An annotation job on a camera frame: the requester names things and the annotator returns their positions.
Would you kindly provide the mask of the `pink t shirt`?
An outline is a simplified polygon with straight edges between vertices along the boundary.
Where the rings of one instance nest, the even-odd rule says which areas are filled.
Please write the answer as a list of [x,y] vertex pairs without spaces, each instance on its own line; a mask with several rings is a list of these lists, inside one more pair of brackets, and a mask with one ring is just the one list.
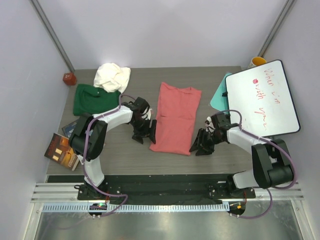
[[202,91],[193,87],[160,85],[153,152],[189,156]]

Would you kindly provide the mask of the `green t shirt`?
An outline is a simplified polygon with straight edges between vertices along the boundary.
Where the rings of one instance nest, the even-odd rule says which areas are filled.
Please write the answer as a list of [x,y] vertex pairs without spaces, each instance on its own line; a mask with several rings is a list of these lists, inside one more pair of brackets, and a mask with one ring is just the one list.
[[83,113],[100,114],[112,110],[119,105],[119,91],[107,92],[103,88],[88,84],[78,84],[73,102],[73,115]]

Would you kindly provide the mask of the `white t shirt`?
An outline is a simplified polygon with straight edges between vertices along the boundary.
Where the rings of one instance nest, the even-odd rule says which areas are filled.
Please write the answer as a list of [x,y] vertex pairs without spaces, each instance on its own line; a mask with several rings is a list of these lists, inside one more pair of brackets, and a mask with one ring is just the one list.
[[102,88],[108,93],[119,91],[122,94],[128,87],[130,76],[131,69],[129,67],[105,63],[97,69],[93,86]]

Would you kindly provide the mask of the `white dry-erase board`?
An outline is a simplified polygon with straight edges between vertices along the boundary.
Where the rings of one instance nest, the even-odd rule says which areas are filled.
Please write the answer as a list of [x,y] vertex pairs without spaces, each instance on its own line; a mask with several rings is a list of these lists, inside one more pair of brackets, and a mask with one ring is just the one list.
[[225,78],[231,123],[260,137],[297,133],[300,121],[281,60]]

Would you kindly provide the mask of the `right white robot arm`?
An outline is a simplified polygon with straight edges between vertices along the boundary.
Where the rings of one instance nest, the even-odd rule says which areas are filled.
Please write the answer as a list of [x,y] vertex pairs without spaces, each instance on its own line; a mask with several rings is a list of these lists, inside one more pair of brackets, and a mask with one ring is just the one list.
[[199,129],[189,151],[196,156],[211,155],[223,142],[237,145],[252,160],[251,170],[228,175],[225,190],[229,197],[243,198],[253,188],[286,190],[296,183],[295,168],[283,140],[258,137],[238,126]]

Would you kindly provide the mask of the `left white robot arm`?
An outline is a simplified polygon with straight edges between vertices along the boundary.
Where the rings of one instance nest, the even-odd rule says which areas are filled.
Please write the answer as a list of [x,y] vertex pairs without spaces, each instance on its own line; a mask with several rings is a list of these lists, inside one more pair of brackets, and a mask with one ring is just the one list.
[[157,120],[152,119],[152,109],[145,102],[125,102],[103,113],[84,113],[78,119],[69,145],[78,156],[84,173],[84,184],[78,186],[80,196],[97,200],[113,196],[106,190],[100,155],[107,133],[123,124],[133,127],[132,139],[138,143],[143,144],[144,138],[156,143]]

